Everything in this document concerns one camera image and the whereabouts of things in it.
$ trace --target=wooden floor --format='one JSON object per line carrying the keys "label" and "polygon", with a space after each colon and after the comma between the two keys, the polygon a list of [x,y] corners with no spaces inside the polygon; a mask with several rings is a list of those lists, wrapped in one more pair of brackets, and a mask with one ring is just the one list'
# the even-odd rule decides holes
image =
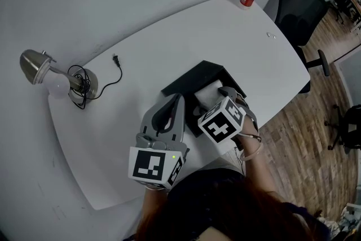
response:
{"label": "wooden floor", "polygon": [[[352,23],[335,21],[329,11],[303,48],[307,61],[318,58],[321,49],[329,63],[361,43]],[[322,209],[332,220],[340,217],[347,202],[353,202],[358,178],[357,152],[345,154],[342,146],[333,151],[336,132],[325,127],[325,120],[337,119],[333,104],[341,112],[349,108],[344,87],[333,64],[331,75],[325,77],[321,67],[311,68],[311,92],[298,94],[275,117],[261,128],[268,163],[280,194],[290,202],[306,207],[311,214]],[[224,158],[233,161],[234,151]]]}

